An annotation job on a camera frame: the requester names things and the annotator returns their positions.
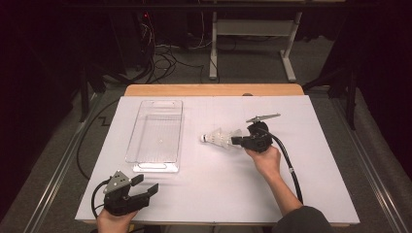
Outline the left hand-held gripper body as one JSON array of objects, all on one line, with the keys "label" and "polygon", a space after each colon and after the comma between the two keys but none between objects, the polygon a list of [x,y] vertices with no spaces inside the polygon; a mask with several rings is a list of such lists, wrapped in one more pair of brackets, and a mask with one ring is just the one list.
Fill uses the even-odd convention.
[{"label": "left hand-held gripper body", "polygon": [[111,215],[124,216],[149,206],[151,197],[143,196],[143,193],[135,196],[129,195],[132,179],[122,171],[117,171],[109,179],[103,193],[104,209]]}]

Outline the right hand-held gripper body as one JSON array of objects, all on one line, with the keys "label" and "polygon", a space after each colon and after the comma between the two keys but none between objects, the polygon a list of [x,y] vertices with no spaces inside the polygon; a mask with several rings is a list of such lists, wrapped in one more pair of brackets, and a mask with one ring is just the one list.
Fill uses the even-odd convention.
[{"label": "right hand-held gripper body", "polygon": [[247,127],[250,135],[245,137],[242,142],[242,147],[256,152],[264,152],[273,144],[274,136],[269,132],[266,119],[279,117],[280,114],[255,116],[248,119],[249,126]]}]

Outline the clear plastic tray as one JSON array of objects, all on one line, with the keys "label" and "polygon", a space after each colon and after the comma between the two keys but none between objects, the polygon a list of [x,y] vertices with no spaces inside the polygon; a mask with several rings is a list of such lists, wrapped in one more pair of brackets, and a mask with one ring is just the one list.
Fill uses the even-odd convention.
[{"label": "clear plastic tray", "polygon": [[125,155],[133,172],[177,173],[183,125],[181,100],[141,102]]}]

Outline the person's left hand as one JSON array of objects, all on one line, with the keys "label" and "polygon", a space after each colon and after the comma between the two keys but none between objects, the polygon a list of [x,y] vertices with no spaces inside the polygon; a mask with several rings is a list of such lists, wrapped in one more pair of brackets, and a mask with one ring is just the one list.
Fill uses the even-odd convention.
[{"label": "person's left hand", "polygon": [[127,233],[130,222],[137,215],[132,212],[124,216],[113,216],[103,209],[97,218],[98,233]]}]

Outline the person's right hand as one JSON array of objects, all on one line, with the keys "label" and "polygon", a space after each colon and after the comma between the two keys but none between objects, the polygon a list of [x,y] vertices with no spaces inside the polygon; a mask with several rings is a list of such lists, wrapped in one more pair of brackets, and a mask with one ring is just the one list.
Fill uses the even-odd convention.
[{"label": "person's right hand", "polygon": [[270,146],[264,152],[257,152],[253,150],[246,150],[257,168],[257,170],[267,179],[280,176],[280,153]]}]

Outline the white paper sheet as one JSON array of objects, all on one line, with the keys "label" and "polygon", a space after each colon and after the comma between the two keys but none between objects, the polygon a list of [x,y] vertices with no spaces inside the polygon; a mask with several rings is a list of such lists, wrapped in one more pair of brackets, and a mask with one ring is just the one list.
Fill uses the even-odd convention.
[{"label": "white paper sheet", "polygon": [[199,138],[216,128],[244,130],[247,119],[255,116],[280,114],[266,123],[292,162],[281,167],[285,182],[299,187],[304,204],[320,210],[329,222],[359,223],[309,97],[185,97],[182,102],[180,169],[174,174],[149,173],[131,189],[137,194],[158,184],[157,194],[136,221],[247,225],[278,221],[279,207],[251,158],[241,149],[203,144]]}]

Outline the wooden table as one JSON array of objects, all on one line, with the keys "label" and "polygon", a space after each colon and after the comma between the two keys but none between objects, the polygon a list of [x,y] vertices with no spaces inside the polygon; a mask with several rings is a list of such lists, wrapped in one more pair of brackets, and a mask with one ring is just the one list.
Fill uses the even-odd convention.
[{"label": "wooden table", "polygon": [[125,155],[140,104],[144,100],[183,100],[185,97],[263,97],[305,95],[296,84],[152,84],[131,85],[120,99],[102,151],[96,161],[85,195],[76,214],[80,221],[92,223],[90,202],[103,194],[96,186],[117,170],[132,175]]}]

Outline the black metal stand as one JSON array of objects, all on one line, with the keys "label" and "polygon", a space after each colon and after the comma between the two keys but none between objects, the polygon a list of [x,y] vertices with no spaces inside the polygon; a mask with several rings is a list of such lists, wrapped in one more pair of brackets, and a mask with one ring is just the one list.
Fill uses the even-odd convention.
[{"label": "black metal stand", "polygon": [[346,97],[345,118],[350,128],[355,130],[357,74],[350,66],[344,65],[321,74],[317,79],[306,83],[302,88],[306,91],[315,86],[324,85],[328,86],[326,93],[330,98]]},{"label": "black metal stand", "polygon": [[101,67],[94,63],[85,63],[80,70],[80,94],[82,114],[80,122],[84,122],[89,113],[89,97],[88,88],[91,87],[95,93],[104,93],[106,85],[103,82],[103,75]]}]

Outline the black computer tower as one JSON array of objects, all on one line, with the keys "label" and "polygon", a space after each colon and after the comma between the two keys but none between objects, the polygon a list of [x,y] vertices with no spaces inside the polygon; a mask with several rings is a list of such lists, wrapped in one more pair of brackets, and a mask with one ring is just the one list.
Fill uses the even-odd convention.
[{"label": "black computer tower", "polygon": [[136,13],[113,13],[111,22],[125,68],[142,68],[149,64],[149,55],[142,42],[142,29]]}]

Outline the aluminium floor rail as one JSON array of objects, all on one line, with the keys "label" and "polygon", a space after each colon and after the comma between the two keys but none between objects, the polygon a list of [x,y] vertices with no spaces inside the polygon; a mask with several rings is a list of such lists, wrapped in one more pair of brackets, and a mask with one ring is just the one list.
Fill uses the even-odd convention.
[{"label": "aluminium floor rail", "polygon": [[72,160],[75,157],[75,150],[79,147],[81,138],[86,134],[86,128],[91,122],[91,115],[95,112],[103,95],[93,93],[88,99],[89,112],[85,119],[78,123],[76,131],[71,137],[67,147],[62,154],[59,163],[56,165],[54,172],[49,180],[31,218],[26,224],[23,233],[38,233],[41,225],[52,205],[52,202],[61,187],[61,184],[67,174]]},{"label": "aluminium floor rail", "polygon": [[342,107],[342,104],[337,99],[331,99],[331,103],[342,123],[344,124],[346,131],[348,132],[351,141],[356,148],[360,166],[363,169],[369,185],[373,190],[374,195],[392,230],[394,231],[394,233],[412,233],[412,230],[407,227],[406,221],[401,216],[398,208],[395,206],[394,198],[379,177],[377,170],[370,160],[365,147],[361,143],[361,139],[359,138],[357,132],[353,130],[347,122],[345,110]]}]

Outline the white metal desk frame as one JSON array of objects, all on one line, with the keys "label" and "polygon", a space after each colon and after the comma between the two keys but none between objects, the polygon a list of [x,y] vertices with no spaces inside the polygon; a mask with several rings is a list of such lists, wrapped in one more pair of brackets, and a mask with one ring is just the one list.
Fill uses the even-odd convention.
[{"label": "white metal desk frame", "polygon": [[280,50],[279,54],[288,81],[295,83],[296,76],[290,61],[290,53],[301,17],[302,12],[296,13],[294,19],[290,20],[218,19],[218,15],[213,13],[209,79],[218,78],[217,41],[219,36],[267,36],[288,38],[286,48]]}]

